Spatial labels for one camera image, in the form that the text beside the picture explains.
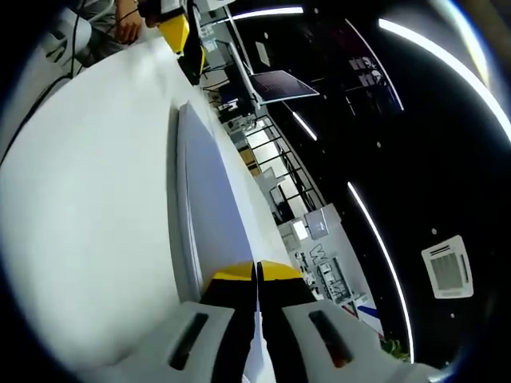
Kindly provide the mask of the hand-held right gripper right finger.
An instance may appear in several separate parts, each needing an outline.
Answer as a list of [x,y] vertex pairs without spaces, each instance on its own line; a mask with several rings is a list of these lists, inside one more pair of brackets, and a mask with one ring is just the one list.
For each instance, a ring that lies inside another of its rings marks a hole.
[[258,288],[278,382],[434,382],[439,375],[387,353],[367,324],[330,300],[316,299],[293,267],[259,262]]

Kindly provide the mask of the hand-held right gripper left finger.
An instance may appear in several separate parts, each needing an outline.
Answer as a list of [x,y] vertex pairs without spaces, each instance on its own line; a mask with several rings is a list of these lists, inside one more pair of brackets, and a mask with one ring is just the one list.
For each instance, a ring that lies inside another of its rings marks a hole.
[[256,267],[217,271],[119,365],[122,382],[241,382],[255,334]]

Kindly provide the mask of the person's left hand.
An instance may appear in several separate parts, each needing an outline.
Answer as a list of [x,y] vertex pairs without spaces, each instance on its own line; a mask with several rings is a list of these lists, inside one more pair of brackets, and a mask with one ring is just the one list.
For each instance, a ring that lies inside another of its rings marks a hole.
[[140,0],[137,7],[139,15],[147,27],[154,27],[160,19],[161,0]]

